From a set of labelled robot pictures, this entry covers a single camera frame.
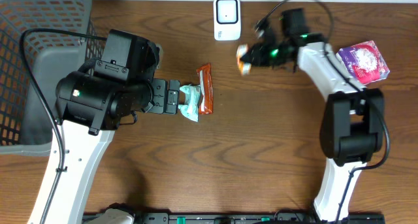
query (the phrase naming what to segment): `basket mesh side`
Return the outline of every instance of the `basket mesh side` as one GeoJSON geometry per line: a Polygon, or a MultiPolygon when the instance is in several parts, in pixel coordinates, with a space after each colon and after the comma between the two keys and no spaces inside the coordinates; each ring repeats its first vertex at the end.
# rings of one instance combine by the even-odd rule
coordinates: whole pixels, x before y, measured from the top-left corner
{"type": "MultiPolygon", "coordinates": [[[[29,78],[18,54],[21,33],[38,27],[83,33],[85,12],[83,0],[0,0],[0,145],[19,144],[29,87],[29,78]]],[[[88,33],[95,33],[91,22],[88,33]]],[[[80,46],[80,42],[78,37],[68,35],[34,33],[25,42],[26,58],[33,66],[42,50],[80,46]]],[[[88,40],[86,59],[100,57],[102,52],[100,42],[88,40]]]]}

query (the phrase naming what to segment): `wooden surface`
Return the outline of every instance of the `wooden surface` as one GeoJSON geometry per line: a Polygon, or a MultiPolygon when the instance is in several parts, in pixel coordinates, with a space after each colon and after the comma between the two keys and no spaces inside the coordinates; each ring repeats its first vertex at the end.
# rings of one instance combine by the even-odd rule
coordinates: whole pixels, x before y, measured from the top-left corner
{"type": "MultiPolygon", "coordinates": [[[[318,6],[299,5],[313,31],[327,32],[318,6]]],[[[211,62],[215,105],[214,114],[198,123],[180,113],[140,114],[136,125],[120,127],[96,173],[87,212],[113,202],[171,212],[309,207],[325,166],[318,139],[321,95],[303,72],[253,69],[242,78],[236,67],[237,46],[255,42],[252,26],[273,6],[242,3],[241,39],[216,42],[212,3],[94,1],[91,17],[100,35],[121,29],[162,45],[163,66],[155,77],[198,84],[196,69],[211,62]]],[[[391,155],[383,167],[361,174],[349,209],[382,212],[387,223],[416,223],[418,7],[329,6],[336,19],[334,50],[374,40],[391,70],[387,80],[370,85],[385,94],[391,155]]],[[[0,157],[1,223],[27,221],[46,163],[45,157],[0,157]]]]}

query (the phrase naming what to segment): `gray plastic basket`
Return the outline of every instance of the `gray plastic basket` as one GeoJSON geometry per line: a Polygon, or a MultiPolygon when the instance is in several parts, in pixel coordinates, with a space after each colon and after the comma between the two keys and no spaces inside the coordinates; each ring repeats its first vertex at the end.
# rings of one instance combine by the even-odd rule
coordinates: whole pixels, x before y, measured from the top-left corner
{"type": "MultiPolygon", "coordinates": [[[[0,0],[0,154],[48,155],[52,126],[30,86],[18,54],[23,31],[44,27],[95,35],[91,0],[0,0]]],[[[54,107],[59,80],[86,59],[101,57],[103,44],[56,33],[33,33],[26,58],[54,107]]]]}

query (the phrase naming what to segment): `pink package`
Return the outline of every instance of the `pink package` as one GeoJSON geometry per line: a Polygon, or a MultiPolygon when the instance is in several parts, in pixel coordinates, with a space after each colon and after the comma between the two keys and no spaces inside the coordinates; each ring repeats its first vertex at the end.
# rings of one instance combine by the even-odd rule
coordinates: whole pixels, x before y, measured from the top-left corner
{"type": "Polygon", "coordinates": [[[341,48],[336,56],[348,72],[362,84],[384,80],[390,72],[372,40],[341,48]]]}

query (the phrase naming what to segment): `wood grain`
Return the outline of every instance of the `wood grain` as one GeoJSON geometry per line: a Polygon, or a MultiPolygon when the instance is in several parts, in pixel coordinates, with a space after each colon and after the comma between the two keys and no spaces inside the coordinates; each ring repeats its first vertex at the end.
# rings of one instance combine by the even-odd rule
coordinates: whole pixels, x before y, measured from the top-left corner
{"type": "MultiPolygon", "coordinates": [[[[96,173],[87,212],[113,202],[171,212],[309,207],[325,166],[318,140],[321,95],[303,72],[253,69],[242,78],[236,67],[236,47],[255,42],[253,24],[274,5],[242,3],[241,39],[216,42],[212,3],[93,2],[91,17],[101,35],[121,29],[162,45],[163,66],[155,77],[198,84],[196,69],[211,62],[215,105],[214,114],[198,123],[180,114],[140,114],[136,125],[120,127],[96,173]]],[[[350,211],[382,212],[387,223],[416,223],[418,7],[328,5],[336,18],[334,50],[374,40],[391,70],[387,80],[370,85],[385,94],[391,156],[383,167],[362,173],[350,211]]],[[[327,32],[320,7],[285,7],[296,6],[305,7],[313,31],[327,32]]],[[[47,158],[0,157],[2,223],[27,221],[46,163],[47,158]]]]}

